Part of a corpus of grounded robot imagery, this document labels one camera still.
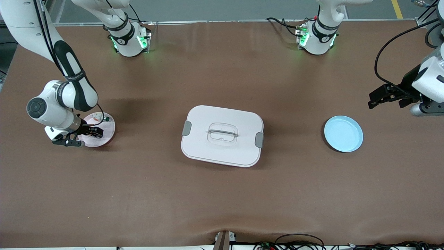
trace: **pink plate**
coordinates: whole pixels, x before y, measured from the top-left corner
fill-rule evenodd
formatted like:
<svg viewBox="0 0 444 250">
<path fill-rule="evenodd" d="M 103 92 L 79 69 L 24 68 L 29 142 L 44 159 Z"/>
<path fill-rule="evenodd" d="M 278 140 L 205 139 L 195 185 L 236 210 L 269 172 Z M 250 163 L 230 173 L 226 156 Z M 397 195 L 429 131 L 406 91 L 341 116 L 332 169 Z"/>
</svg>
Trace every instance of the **pink plate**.
<svg viewBox="0 0 444 250">
<path fill-rule="evenodd" d="M 88 124 L 99 123 L 100 121 L 97 120 L 96 118 L 94 118 L 97 114 L 101 114 L 101 112 L 92 113 L 92 114 L 86 116 L 84 118 L 84 120 Z M 109 121 L 103 121 L 101 124 L 96 126 L 96 127 L 99 127 L 101 129 L 103 129 L 103 137 L 102 138 L 95 138 L 95 137 L 91 137 L 91 136 L 88 136 L 88 135 L 79 135 L 77 137 L 78 140 L 84 141 L 85 142 L 85 146 L 91 147 L 91 148 L 96 148 L 96 147 L 100 147 L 100 146 L 103 146 L 103 145 L 107 144 L 111 140 L 111 138 L 114 136 L 115 122 L 114 122 L 114 119 L 112 118 L 112 116 L 110 114 L 105 113 L 105 116 L 109 117 L 110 120 Z"/>
</svg>

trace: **gray latch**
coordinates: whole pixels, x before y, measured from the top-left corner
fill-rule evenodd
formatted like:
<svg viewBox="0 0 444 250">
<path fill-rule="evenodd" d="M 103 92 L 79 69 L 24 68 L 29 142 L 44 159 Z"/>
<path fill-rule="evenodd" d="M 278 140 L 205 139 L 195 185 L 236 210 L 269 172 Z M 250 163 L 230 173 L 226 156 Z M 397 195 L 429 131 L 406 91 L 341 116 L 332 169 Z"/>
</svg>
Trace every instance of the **gray latch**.
<svg viewBox="0 0 444 250">
<path fill-rule="evenodd" d="M 260 149 L 262 148 L 262 146 L 264 145 L 264 133 L 258 132 L 256 134 L 256 139 L 254 140 L 254 144 L 256 145 L 256 147 Z"/>
<path fill-rule="evenodd" d="M 190 131 L 191 131 L 191 122 L 186 121 L 185 124 L 183 125 L 182 136 L 189 135 Z"/>
</svg>

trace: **gray floor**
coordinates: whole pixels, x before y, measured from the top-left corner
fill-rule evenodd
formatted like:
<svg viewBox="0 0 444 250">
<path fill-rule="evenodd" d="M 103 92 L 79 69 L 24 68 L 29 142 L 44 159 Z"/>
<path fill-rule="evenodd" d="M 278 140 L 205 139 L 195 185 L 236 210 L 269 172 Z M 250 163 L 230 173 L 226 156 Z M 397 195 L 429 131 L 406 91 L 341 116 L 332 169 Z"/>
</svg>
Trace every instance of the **gray floor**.
<svg viewBox="0 0 444 250">
<path fill-rule="evenodd" d="M 398 0 L 404 18 L 415 18 L 425 8 L 410 0 Z M 267 17 L 304 19 L 317 14 L 315 0 L 132 0 L 140 19 L 147 21 L 238 21 Z M 135 17 L 130 8 L 125 11 Z M 391 0 L 374 0 L 361 6 L 348 6 L 350 19 L 396 19 Z M 70 0 L 54 0 L 51 9 L 54 22 L 90 23 L 99 20 Z"/>
<path fill-rule="evenodd" d="M 15 39 L 11 36 L 7 28 L 0 28 L 0 43 L 15 42 Z M 11 64 L 12 57 L 16 51 L 17 44 L 8 43 L 0 44 L 0 91 L 3 87 L 3 82 L 8 73 L 9 65 Z"/>
</svg>

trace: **plate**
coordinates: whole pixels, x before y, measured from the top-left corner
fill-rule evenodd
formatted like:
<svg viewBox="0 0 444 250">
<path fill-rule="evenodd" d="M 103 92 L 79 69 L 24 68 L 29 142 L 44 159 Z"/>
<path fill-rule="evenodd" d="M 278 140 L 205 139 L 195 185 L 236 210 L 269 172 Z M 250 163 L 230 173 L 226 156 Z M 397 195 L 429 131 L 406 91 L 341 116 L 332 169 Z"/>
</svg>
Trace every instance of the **plate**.
<svg viewBox="0 0 444 250">
<path fill-rule="evenodd" d="M 92 113 L 92 114 L 86 116 L 84 118 L 84 120 L 88 124 L 98 124 L 100 121 L 94 118 L 97 114 L 101 114 L 101 112 Z M 115 132 L 114 119 L 110 114 L 108 114 L 108 113 L 104 113 L 104 114 L 106 117 L 109 117 L 110 120 L 104 121 L 96 126 L 96 127 L 103 129 L 103 137 L 102 138 L 95 138 L 95 137 L 91 137 L 91 136 L 83 135 L 83 134 L 79 135 L 77 137 L 80 141 L 85 142 L 85 146 L 90 147 L 90 148 L 96 148 L 96 147 L 103 146 L 103 145 L 107 144 L 111 140 L 111 138 L 114 136 L 114 132 Z"/>
<path fill-rule="evenodd" d="M 330 118 L 324 126 L 327 142 L 341 152 L 352 152 L 362 145 L 364 134 L 359 124 L 347 116 Z"/>
</svg>

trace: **light blue plate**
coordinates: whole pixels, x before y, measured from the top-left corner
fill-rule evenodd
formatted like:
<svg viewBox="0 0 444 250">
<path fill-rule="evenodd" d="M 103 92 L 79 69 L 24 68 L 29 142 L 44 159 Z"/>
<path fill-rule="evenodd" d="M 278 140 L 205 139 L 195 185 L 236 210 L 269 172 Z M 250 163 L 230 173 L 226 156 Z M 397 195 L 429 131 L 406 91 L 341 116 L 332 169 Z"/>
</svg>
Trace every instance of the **light blue plate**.
<svg viewBox="0 0 444 250">
<path fill-rule="evenodd" d="M 359 124 L 347 116 L 330 118 L 324 127 L 327 142 L 341 152 L 352 152 L 362 145 L 364 134 Z"/>
</svg>

